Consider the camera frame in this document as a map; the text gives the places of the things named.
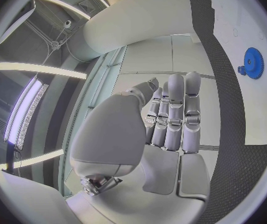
black mesh strip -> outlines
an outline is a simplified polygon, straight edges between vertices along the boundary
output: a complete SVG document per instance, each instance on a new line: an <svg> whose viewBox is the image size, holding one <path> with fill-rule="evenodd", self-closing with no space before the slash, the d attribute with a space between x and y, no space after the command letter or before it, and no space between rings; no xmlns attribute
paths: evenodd
<svg viewBox="0 0 267 224"><path fill-rule="evenodd" d="M213 35L211 0L190 0L193 27L209 57L218 89L220 147L208 207L198 223L213 224L252 190L267 166L267 145L245 146L245 112L240 86L225 51Z"/></svg>

security camera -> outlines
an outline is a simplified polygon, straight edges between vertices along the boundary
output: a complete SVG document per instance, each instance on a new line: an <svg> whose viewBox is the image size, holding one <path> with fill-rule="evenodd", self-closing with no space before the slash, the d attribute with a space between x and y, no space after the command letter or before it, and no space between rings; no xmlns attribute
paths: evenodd
<svg viewBox="0 0 267 224"><path fill-rule="evenodd" d="M69 28L71 26L71 21L65 21L64 22L64 28Z"/></svg>

white wall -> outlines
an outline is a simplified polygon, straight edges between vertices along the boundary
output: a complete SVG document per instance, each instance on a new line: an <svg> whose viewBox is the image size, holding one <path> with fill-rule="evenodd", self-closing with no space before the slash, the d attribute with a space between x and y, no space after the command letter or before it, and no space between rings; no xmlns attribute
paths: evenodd
<svg viewBox="0 0 267 224"><path fill-rule="evenodd" d="M128 45L113 93L124 91L138 83L156 77L160 87L168 80L168 72L197 71L213 76L209 59L201 43L189 36L163 36ZM202 78L200 89L201 145L219 145L220 107L216 81ZM142 109L145 117L149 109ZM201 150L212 177L218 151Z"/></svg>

pipe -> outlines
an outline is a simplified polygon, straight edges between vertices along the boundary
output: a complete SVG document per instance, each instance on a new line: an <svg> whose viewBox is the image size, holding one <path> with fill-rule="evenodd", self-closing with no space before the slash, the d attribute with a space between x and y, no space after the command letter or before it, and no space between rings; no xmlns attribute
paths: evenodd
<svg viewBox="0 0 267 224"><path fill-rule="evenodd" d="M91 18L68 46L88 61L134 42L183 33L194 33L190 0L121 0Z"/></svg>

